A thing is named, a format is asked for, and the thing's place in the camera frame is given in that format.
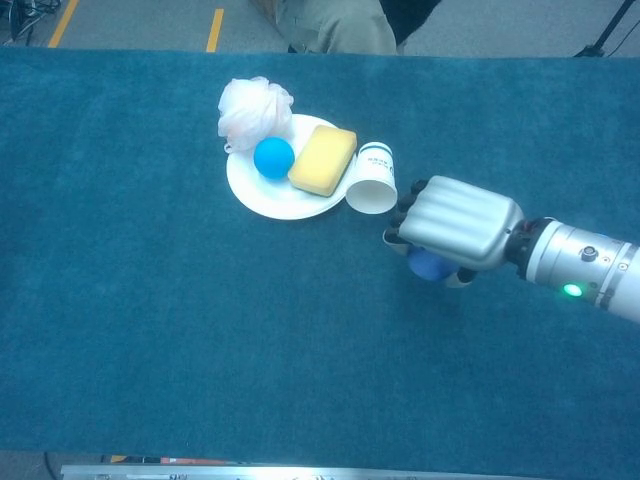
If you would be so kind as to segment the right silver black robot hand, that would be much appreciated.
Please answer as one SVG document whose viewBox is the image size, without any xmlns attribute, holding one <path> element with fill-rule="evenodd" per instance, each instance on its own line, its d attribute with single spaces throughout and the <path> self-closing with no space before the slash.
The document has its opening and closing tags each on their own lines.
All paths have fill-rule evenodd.
<svg viewBox="0 0 640 480">
<path fill-rule="evenodd" d="M 420 278 L 464 288 L 506 262 L 507 241 L 523 220 L 513 199 L 436 175 L 398 200 L 382 239 Z"/>
</svg>

